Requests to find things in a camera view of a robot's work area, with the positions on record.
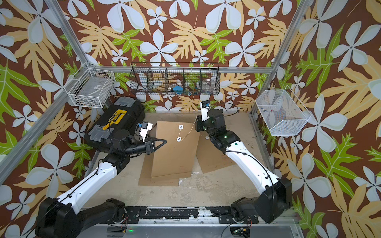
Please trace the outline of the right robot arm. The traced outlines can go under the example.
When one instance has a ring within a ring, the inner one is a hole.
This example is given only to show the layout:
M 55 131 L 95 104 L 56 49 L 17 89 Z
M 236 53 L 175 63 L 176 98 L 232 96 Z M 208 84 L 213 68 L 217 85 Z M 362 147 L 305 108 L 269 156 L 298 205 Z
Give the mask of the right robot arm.
M 243 141 L 227 129 L 223 110 L 202 108 L 196 117 L 196 131 L 206 132 L 211 143 L 239 166 L 260 194 L 240 198 L 231 204 L 235 221 L 259 216 L 266 223 L 272 223 L 291 208 L 291 181 L 271 172 L 249 152 Z

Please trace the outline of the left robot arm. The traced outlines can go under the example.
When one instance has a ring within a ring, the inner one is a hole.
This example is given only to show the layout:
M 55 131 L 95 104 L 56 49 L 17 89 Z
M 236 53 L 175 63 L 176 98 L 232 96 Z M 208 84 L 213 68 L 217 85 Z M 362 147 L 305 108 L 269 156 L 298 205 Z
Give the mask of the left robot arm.
M 40 238 L 76 238 L 83 231 L 102 222 L 124 222 L 125 204 L 107 199 L 92 208 L 83 209 L 85 203 L 108 181 L 118 175 L 130 158 L 151 154 L 166 144 L 164 139 L 148 138 L 136 145 L 108 154 L 97 168 L 69 191 L 57 198 L 45 199 L 40 207 L 34 233 Z

